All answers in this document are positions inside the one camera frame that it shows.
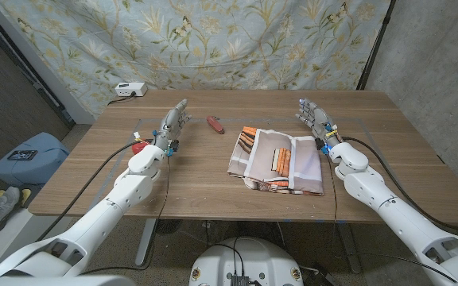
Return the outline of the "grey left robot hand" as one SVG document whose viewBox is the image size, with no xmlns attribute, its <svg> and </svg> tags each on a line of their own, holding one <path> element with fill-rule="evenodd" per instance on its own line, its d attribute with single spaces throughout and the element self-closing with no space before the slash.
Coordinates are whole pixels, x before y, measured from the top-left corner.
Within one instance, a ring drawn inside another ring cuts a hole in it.
<svg viewBox="0 0 458 286">
<path fill-rule="evenodd" d="M 192 118 L 192 116 L 185 111 L 187 105 L 187 99 L 181 100 L 161 120 L 153 143 L 155 146 L 165 151 L 170 143 L 180 136 L 180 132 L 184 125 Z"/>
</svg>

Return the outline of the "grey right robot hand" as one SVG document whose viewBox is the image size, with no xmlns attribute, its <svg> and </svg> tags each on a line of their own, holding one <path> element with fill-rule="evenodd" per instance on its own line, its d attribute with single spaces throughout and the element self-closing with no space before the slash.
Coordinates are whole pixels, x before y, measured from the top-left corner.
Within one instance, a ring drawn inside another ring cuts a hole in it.
<svg viewBox="0 0 458 286">
<path fill-rule="evenodd" d="M 296 117 L 307 125 L 313 136 L 323 142 L 328 149 L 343 142 L 336 123 L 316 103 L 309 99 L 299 99 L 299 112 Z"/>
</svg>

